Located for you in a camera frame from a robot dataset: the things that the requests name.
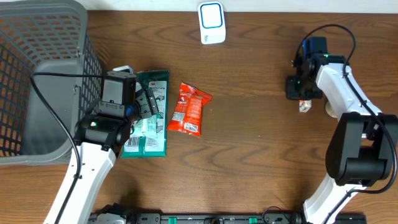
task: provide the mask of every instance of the plastic basket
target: plastic basket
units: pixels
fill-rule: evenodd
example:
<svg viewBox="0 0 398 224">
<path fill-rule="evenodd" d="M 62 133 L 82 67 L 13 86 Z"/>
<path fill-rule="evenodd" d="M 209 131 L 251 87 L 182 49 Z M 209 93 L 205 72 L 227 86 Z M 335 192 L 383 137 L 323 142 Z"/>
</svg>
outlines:
<svg viewBox="0 0 398 224">
<path fill-rule="evenodd" d="M 0 2 L 0 165 L 67 163 L 71 144 L 30 86 L 34 72 L 101 75 L 75 1 Z M 101 94 L 100 78 L 35 77 L 72 135 Z"/>
</svg>

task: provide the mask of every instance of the green package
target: green package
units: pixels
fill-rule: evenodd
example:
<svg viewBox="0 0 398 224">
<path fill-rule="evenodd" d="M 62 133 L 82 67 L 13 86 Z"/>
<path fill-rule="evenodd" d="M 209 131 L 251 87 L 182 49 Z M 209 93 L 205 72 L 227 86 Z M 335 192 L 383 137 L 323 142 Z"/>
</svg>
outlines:
<svg viewBox="0 0 398 224">
<path fill-rule="evenodd" d="M 142 133 L 139 131 L 137 133 L 132 133 L 129 140 L 127 140 L 123 146 L 122 158 L 166 156 L 169 74 L 168 70 L 139 72 L 136 74 L 141 83 L 151 88 L 155 95 L 159 113 L 145 122 L 147 122 L 147 124 L 153 124 L 156 118 L 156 135 L 153 133 L 148 135 L 149 133 L 146 134 L 145 132 Z"/>
</svg>

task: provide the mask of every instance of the wooden table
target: wooden table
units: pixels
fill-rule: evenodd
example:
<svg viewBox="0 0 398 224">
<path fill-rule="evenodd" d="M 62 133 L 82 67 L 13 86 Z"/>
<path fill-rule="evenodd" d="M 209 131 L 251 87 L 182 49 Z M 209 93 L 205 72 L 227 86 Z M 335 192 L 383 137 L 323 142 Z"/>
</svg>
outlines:
<svg viewBox="0 0 398 224">
<path fill-rule="evenodd" d="M 95 209 L 114 202 L 164 213 L 261 213 L 297 210 L 326 174 L 325 152 L 337 120 L 325 99 L 308 113 L 285 98 L 294 52 L 306 33 L 337 23 L 357 39 L 357 82 L 383 112 L 398 114 L 398 16 L 388 14 L 226 13 L 226 41 L 204 46 L 195 12 L 89 12 L 88 34 L 105 68 L 170 69 L 169 120 L 181 82 L 213 95 L 202 137 L 168 132 L 167 157 L 119 159 Z M 327 28 L 331 53 L 351 39 Z M 42 223 L 66 166 L 0 167 L 0 223 Z M 378 182 L 373 188 L 382 187 Z M 398 222 L 398 184 L 382 195 L 358 195 L 345 212 L 368 223 Z"/>
</svg>

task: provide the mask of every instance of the red snack package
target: red snack package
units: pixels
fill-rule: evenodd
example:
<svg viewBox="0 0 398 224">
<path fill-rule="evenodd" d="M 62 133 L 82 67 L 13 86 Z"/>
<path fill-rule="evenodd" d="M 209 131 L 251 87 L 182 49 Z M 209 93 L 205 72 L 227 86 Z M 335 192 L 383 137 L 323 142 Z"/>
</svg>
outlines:
<svg viewBox="0 0 398 224">
<path fill-rule="evenodd" d="M 210 100 L 211 95 L 181 83 L 178 103 L 167 130 L 200 136 L 201 108 Z"/>
</svg>

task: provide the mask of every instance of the blue rounded square outline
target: blue rounded square outline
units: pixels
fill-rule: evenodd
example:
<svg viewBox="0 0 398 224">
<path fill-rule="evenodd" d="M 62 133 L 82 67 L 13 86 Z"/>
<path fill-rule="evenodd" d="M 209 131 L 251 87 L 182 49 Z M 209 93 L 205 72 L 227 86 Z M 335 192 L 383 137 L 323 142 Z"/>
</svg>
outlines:
<svg viewBox="0 0 398 224">
<path fill-rule="evenodd" d="M 205 27 L 204 23 L 203 23 L 203 13 L 201 11 L 203 6 L 210 6 L 210 5 L 214 5 L 216 4 L 218 6 L 218 8 L 220 9 L 220 18 L 221 18 L 221 24 L 219 26 L 214 26 L 214 27 Z M 209 3 L 209 4 L 203 4 L 200 6 L 200 18 L 201 18 L 201 26 L 203 26 L 203 28 L 205 29 L 211 29 L 211 28 L 219 28 L 223 25 L 224 21 L 223 21 L 223 15 L 221 13 L 221 6 L 218 3 Z"/>
</svg>

